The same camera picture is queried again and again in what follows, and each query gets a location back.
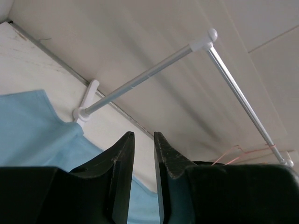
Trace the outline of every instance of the black plastic part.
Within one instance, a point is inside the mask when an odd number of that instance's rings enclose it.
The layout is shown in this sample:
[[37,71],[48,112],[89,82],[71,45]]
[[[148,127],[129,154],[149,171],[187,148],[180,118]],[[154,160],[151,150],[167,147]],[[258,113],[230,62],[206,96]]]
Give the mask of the black plastic part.
[[[192,161],[194,162],[196,165],[199,166],[211,166],[213,164],[213,162],[204,162],[204,161]],[[216,165],[224,165],[223,163],[215,163],[214,166]]]
[[135,139],[67,173],[55,167],[0,168],[1,224],[126,224]]
[[299,223],[299,177],[282,165],[191,162],[155,133],[160,223]]

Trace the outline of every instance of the light blue cloth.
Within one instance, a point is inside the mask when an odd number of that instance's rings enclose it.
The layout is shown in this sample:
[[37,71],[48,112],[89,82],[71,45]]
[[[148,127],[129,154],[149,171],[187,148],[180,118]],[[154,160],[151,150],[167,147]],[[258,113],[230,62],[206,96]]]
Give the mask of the light blue cloth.
[[[57,166],[67,172],[102,150],[77,123],[55,113],[44,90],[0,96],[0,166]],[[157,194],[132,180],[128,224],[158,224]]]

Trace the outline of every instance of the silver rod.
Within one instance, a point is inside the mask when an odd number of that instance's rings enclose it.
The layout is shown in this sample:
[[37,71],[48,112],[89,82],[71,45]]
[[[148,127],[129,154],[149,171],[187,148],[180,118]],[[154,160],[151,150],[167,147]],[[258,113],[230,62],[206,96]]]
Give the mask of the silver rod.
[[257,117],[256,113],[254,112],[254,110],[250,106],[249,102],[247,101],[247,99],[245,98],[245,96],[242,93],[241,89],[239,88],[238,84],[234,80],[233,76],[230,74],[229,70],[225,66],[224,62],[222,61],[221,57],[217,53],[216,49],[212,46],[207,51],[207,53],[210,56],[210,58],[212,59],[212,61],[214,62],[214,64],[216,65],[217,69],[219,70],[219,72],[221,73],[221,75],[223,76],[225,81],[227,82],[227,84],[229,85],[230,89],[233,91],[233,93],[235,94],[235,96],[239,100],[240,104],[242,105],[242,107],[244,108],[244,110],[246,111],[246,113],[248,114],[250,119],[252,120],[253,124],[256,126],[256,128],[260,132],[263,139],[267,142],[267,144],[271,148],[272,152],[274,153],[274,155],[278,159],[279,163],[283,164],[283,165],[287,165],[286,161],[284,160],[284,158],[282,157],[280,152],[277,150],[277,148],[276,148],[274,142],[272,141],[271,137],[269,136],[266,129],[262,125],[260,119]]
[[140,83],[144,82],[145,80],[149,79],[153,75],[157,74],[161,70],[165,69],[169,65],[175,63],[182,57],[185,57],[186,55],[190,54],[192,52],[191,48],[189,45],[183,47],[181,50],[178,52],[174,53],[173,55],[169,56],[168,58],[164,59],[151,69],[148,69],[147,71],[143,72],[139,76],[133,78],[131,81],[128,81],[121,87],[117,88],[104,98],[100,99],[98,102],[94,103],[90,107],[85,109],[85,113],[87,115],[92,114],[96,110],[100,109],[101,107],[105,106],[106,104],[112,102],[122,94],[128,92],[129,90],[133,89],[135,86],[139,85]]

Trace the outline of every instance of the white ceiling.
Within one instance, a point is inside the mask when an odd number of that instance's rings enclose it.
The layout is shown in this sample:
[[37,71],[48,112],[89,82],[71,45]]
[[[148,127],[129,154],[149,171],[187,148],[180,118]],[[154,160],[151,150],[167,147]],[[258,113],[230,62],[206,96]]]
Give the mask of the white ceiling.
[[299,28],[250,54],[288,136],[299,138]]
[[225,0],[247,51],[299,25],[298,0]]
[[[41,42],[86,79],[98,79],[105,94],[214,27],[215,48],[270,135],[278,145],[288,137],[247,53],[284,31],[261,35],[246,48],[236,19],[233,23],[220,0],[15,0],[9,17],[36,39],[51,38]],[[264,145],[204,52],[187,56],[115,103],[194,160],[214,159],[236,144]]]

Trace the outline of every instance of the pink string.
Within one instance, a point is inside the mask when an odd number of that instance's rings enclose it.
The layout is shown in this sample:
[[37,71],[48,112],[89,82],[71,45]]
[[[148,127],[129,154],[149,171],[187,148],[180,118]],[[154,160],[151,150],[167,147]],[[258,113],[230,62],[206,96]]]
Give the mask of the pink string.
[[271,148],[273,148],[273,147],[275,147],[275,146],[276,146],[276,145],[274,144],[274,145],[272,145],[272,146],[268,146],[267,148],[256,149],[256,150],[252,150],[252,151],[249,151],[249,152],[245,152],[245,151],[242,149],[242,147],[240,147],[239,145],[236,145],[236,146],[233,146],[232,148],[230,148],[229,150],[227,150],[224,154],[222,154],[222,156],[220,156],[220,157],[219,157],[219,158],[212,164],[212,166],[213,166],[214,164],[216,164],[221,158],[223,158],[227,153],[229,153],[230,151],[232,151],[232,150],[235,149],[235,148],[240,149],[240,150],[243,152],[243,154],[241,154],[240,156],[238,156],[238,157],[234,158],[233,160],[227,162],[227,163],[224,164],[224,165],[231,164],[231,163],[233,163],[234,161],[236,161],[236,160],[240,159],[241,157],[243,157],[243,156],[245,156],[245,155],[248,155],[248,154],[250,154],[250,153],[256,153],[256,152],[260,152],[260,151],[263,151],[263,150],[266,150],[266,149],[271,149]]

